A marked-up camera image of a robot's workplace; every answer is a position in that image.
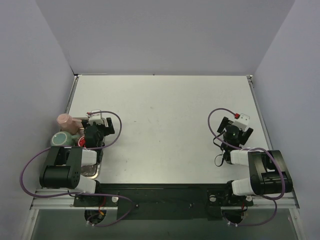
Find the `pink mug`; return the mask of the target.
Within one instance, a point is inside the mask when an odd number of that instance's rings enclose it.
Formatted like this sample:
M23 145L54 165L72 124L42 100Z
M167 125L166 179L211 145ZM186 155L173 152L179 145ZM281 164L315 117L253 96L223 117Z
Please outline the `pink mug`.
M62 131L71 135L75 135L83 127L81 119L73 118L67 113L60 114L56 121Z

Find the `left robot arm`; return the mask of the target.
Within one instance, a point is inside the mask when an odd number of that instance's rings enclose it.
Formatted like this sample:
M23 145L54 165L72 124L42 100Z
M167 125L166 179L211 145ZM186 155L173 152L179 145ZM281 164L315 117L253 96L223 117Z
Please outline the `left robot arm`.
M85 200L97 206L103 193L97 190L99 183L92 177L103 159L105 137L115 134L112 119L92 115L74 120L71 126L73 131L59 131L52 136L39 183L43 188L86 193Z

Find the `red mug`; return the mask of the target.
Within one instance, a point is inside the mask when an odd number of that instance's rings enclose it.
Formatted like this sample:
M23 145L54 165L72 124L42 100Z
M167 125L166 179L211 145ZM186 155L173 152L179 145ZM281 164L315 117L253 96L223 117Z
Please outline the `red mug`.
M78 141L77 141L77 146L78 147L82 147L82 148L86 148L86 140L84 136L81 136Z

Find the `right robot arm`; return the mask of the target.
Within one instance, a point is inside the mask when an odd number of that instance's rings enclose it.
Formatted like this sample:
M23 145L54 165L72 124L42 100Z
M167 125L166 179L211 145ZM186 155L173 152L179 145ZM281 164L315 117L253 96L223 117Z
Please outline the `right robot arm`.
M248 167L249 177L232 180L231 187L223 192L224 201L236 204L242 196L290 193L293 181L279 150L252 151L241 148L248 141L253 129L248 127L249 117L237 114L232 121L224 117L217 129L223 142L222 163Z

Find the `teal green mug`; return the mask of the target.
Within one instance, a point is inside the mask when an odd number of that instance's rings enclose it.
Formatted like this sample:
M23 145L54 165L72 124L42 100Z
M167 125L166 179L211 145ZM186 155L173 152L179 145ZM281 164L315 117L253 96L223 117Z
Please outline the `teal green mug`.
M50 145L72 147L76 145L80 137L78 134L72 135L67 131L59 131L52 136Z

